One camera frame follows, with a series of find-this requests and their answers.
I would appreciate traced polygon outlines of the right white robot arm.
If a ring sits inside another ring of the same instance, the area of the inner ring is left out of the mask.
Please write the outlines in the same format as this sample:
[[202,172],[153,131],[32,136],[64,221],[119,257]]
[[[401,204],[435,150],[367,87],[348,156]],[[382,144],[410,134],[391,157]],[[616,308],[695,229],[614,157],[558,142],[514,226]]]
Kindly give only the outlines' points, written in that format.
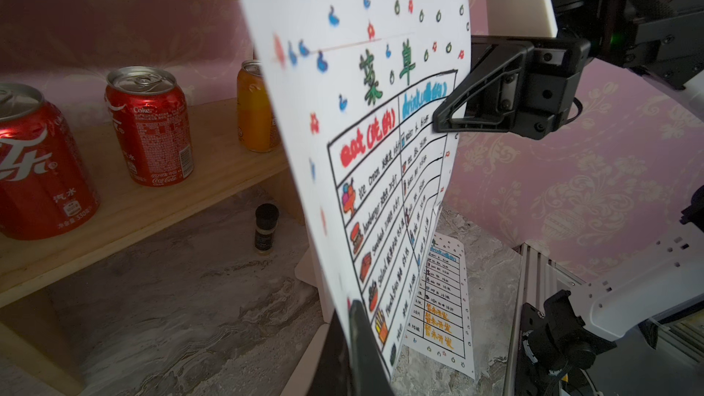
[[656,62],[703,67],[703,27],[678,20],[628,43],[609,29],[608,54],[584,71],[584,110],[541,141],[464,134],[445,205],[514,246],[535,244],[583,280],[609,273],[675,221],[703,181],[703,124],[658,84],[627,71]]

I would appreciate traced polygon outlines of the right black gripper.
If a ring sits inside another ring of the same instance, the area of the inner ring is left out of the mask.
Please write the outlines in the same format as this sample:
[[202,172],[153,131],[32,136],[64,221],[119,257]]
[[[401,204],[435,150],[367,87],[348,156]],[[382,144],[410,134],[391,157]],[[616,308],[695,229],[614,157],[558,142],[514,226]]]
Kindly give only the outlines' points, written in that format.
[[470,73],[434,110],[434,132],[543,139],[568,123],[589,61],[585,38],[475,38]]

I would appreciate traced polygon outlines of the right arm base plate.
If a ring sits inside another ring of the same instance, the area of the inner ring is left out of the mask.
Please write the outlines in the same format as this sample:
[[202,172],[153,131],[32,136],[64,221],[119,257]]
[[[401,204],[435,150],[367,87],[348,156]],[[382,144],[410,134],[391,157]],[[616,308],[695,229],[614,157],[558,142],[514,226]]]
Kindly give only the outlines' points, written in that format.
[[554,302],[544,313],[524,304],[518,333],[514,395],[559,395],[562,379],[588,368],[597,356],[583,324],[566,302]]

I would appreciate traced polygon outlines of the white rack board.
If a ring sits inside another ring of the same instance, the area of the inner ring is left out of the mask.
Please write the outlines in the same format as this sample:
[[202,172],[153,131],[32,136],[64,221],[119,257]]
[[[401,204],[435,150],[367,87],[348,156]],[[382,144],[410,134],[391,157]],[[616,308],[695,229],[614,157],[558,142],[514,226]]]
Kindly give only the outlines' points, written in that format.
[[325,275],[322,271],[319,258],[313,243],[309,244],[309,249],[304,253],[301,261],[295,268],[295,276],[308,284],[315,286],[320,299],[322,316],[324,323],[317,328],[312,341],[298,365],[294,369],[289,381],[287,381],[282,395],[306,395],[315,374],[325,338],[332,322],[333,313],[336,312],[332,296],[327,287]]

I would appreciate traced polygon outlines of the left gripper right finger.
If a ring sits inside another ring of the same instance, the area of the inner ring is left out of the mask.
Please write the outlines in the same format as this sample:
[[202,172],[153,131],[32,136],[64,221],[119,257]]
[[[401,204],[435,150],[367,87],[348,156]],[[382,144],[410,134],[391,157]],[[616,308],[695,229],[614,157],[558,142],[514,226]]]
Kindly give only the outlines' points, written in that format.
[[349,331],[350,395],[393,396],[370,321],[359,300],[352,302],[349,308]]

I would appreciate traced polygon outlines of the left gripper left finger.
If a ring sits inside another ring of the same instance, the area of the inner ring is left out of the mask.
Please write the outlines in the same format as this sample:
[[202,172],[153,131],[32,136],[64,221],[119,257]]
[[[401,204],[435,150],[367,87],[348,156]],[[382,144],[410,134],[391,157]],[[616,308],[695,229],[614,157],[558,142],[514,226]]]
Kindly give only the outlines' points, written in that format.
[[307,396],[347,396],[350,390],[348,344],[338,313],[333,313]]

